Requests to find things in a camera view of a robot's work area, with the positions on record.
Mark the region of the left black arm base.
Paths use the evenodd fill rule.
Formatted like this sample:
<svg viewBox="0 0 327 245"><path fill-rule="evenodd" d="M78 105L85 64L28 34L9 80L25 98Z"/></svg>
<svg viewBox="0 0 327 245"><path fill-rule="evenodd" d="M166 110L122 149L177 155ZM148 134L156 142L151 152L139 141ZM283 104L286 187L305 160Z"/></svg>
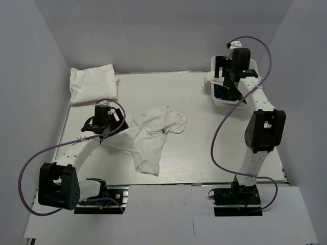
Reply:
<svg viewBox="0 0 327 245"><path fill-rule="evenodd" d="M110 186L97 178L88 178L79 185L81 197L74 214L123 214L128 200L127 186Z"/></svg>

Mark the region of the white plastic laundry basket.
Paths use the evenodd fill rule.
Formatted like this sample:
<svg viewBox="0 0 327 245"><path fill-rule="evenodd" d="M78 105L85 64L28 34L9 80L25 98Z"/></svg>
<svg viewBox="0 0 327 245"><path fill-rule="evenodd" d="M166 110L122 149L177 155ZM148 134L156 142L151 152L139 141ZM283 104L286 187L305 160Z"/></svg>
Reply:
<svg viewBox="0 0 327 245"><path fill-rule="evenodd" d="M216 57L213 56L211 58L211 71L215 71L215 63L216 63L215 60L216 60ZM250 59L249 68L254 69L256 71L256 73L259 75L257 62L252 58ZM225 100L215 97L213 83L211 83L210 88L211 88L211 97L212 97L212 99L214 101L214 105L216 107L219 107L219 108L233 107L237 103L237 101L225 101Z"/></svg>

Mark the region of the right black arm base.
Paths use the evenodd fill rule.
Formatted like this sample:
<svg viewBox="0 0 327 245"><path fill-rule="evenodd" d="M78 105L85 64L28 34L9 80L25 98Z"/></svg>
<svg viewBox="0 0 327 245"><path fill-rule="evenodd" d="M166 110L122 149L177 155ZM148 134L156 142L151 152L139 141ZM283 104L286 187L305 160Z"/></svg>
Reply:
<svg viewBox="0 0 327 245"><path fill-rule="evenodd" d="M240 185L236 180L229 188L214 188L208 192L214 201L215 217L261 216L261 200L256 185Z"/></svg>

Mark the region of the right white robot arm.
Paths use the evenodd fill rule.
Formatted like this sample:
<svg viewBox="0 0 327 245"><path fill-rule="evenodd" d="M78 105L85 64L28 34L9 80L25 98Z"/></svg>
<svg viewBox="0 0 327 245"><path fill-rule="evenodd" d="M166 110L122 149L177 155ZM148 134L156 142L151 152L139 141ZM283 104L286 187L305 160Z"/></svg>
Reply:
<svg viewBox="0 0 327 245"><path fill-rule="evenodd" d="M264 160L281 143L286 121L285 112L277 110L264 94L264 79L250 68L250 58L250 50L240 46L230 46L227 56L216 58L216 68L222 67L222 78L237 85L252 113L244 133L247 150L240 170L235 173L234 181L239 186L230 191L231 199L238 204L249 198L246 187L256 184Z"/></svg>

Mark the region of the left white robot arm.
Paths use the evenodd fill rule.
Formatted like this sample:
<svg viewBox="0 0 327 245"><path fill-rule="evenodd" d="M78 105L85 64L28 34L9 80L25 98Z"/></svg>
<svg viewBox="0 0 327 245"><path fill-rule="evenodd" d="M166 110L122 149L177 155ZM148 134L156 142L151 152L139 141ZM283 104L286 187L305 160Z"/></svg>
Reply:
<svg viewBox="0 0 327 245"><path fill-rule="evenodd" d="M83 201L104 203L106 182L97 178L78 179L78 172L91 153L108 137L128 129L119 108L96 105L95 113L81 128L79 139L53 163L39 171L38 202L43 206L74 210Z"/></svg>

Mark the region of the white graphic t shirt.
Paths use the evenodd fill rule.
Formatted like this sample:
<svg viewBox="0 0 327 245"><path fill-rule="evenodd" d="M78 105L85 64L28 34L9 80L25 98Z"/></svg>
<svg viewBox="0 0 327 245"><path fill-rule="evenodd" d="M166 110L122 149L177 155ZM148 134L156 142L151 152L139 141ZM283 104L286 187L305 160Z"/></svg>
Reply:
<svg viewBox="0 0 327 245"><path fill-rule="evenodd" d="M134 116L128 129L103 140L102 145L131 155L137 172L158 176L168 133L182 133L186 123L185 114L168 106L156 107Z"/></svg>

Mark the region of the dark green white t shirt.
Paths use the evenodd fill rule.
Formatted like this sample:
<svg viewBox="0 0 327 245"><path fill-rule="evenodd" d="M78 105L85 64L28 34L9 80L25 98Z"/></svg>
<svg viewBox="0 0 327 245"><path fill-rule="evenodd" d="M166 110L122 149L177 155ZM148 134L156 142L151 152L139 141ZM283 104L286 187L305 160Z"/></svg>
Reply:
<svg viewBox="0 0 327 245"><path fill-rule="evenodd" d="M228 88L229 101L240 101L243 95L238 91L236 84L230 79L225 79L222 75L215 78L215 71L207 72L204 76L204 86L210 88L211 83Z"/></svg>

